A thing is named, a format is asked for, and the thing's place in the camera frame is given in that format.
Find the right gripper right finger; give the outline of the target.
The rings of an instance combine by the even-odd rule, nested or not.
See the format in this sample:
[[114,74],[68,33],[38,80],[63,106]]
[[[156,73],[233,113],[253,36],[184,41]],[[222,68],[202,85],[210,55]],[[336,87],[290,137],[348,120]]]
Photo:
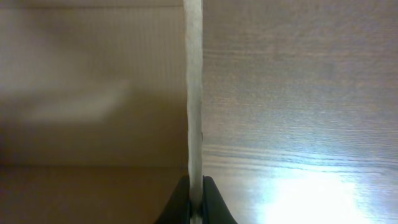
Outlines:
[[237,224],[210,176],[203,176],[202,195],[202,224]]

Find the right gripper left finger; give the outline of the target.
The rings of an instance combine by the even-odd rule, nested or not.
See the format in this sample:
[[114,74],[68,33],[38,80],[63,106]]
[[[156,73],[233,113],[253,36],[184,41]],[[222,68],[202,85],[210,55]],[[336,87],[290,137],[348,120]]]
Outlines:
[[190,224],[190,179],[184,175],[178,181],[166,206],[155,224]]

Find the brown cardboard box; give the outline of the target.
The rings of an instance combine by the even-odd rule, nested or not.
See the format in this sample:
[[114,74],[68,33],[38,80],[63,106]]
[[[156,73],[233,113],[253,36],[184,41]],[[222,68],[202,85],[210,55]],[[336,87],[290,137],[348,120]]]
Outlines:
[[201,141],[201,1],[1,2],[1,222],[154,223]]

